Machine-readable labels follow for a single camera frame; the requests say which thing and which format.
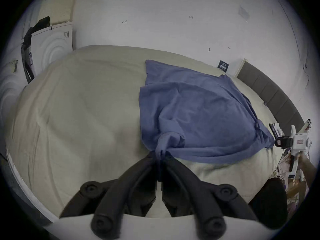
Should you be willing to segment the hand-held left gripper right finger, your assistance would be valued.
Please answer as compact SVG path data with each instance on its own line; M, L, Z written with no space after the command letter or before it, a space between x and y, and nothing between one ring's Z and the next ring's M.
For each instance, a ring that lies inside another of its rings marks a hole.
M167 156L161 162L162 202L173 218L194 215L200 239L219 239L227 230L224 216L258 221L230 184L201 181L189 168Z

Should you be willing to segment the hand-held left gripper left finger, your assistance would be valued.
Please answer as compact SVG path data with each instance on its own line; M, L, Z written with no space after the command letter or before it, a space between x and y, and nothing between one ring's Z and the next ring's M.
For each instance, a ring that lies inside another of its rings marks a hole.
M98 238L119 238L123 214L128 212L130 215L145 217L155 201L155 166L156 155L151 151L117 179L83 183L62 210L60 218L93 214L90 229ZM147 187L143 187L142 192L146 194L135 213L132 208L133 193L145 179Z

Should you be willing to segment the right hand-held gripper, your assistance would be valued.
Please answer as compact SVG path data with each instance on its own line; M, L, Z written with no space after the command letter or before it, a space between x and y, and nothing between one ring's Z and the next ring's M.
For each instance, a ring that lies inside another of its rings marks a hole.
M275 139L275 146L280 147L285 150L289 150L289 171L287 172L288 179L294 179L298 169L298 153L308 152L311 141L309 138L309 130L311 128L312 122L308 119L302 126L299 132L296 132L294 125L290 127L290 135L283 135L283 131L280 128L280 124L269 123L269 128Z

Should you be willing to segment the person's right hand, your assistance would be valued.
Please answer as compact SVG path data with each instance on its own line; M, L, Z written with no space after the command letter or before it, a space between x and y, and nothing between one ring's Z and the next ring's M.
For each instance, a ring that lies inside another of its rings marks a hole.
M298 168L302 170L306 184L310 188L315 180L317 169L303 151L298 152Z

